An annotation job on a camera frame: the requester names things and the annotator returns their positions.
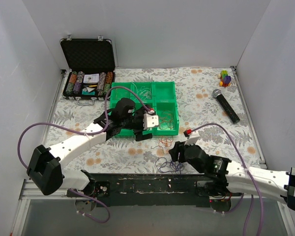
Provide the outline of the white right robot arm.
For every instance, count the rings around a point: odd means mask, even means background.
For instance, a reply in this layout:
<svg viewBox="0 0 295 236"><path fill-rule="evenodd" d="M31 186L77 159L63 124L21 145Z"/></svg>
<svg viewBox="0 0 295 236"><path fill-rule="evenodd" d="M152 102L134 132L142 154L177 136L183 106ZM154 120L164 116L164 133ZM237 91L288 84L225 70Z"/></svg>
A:
<svg viewBox="0 0 295 236"><path fill-rule="evenodd" d="M208 155L198 145L184 142L176 142L169 154L172 161L186 162L206 177L200 184L200 192L204 195L259 195L286 204L295 211L295 168L290 171L245 168L238 162Z"/></svg>

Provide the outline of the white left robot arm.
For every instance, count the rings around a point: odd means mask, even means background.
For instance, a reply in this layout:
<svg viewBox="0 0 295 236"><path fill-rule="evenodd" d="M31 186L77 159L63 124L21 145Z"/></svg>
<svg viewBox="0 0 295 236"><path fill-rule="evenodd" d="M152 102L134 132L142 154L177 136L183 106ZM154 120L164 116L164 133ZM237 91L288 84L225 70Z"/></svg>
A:
<svg viewBox="0 0 295 236"><path fill-rule="evenodd" d="M133 131L137 142L152 138L144 131L157 127L159 117L150 106L135 108L135 102L122 98L114 108L95 119L81 134L71 136L50 147L40 145L33 151L27 175L43 195L51 195L59 189L78 190L88 197L95 192L95 179L85 170L68 171L65 167L95 145L103 144L118 135L121 130Z"/></svg>

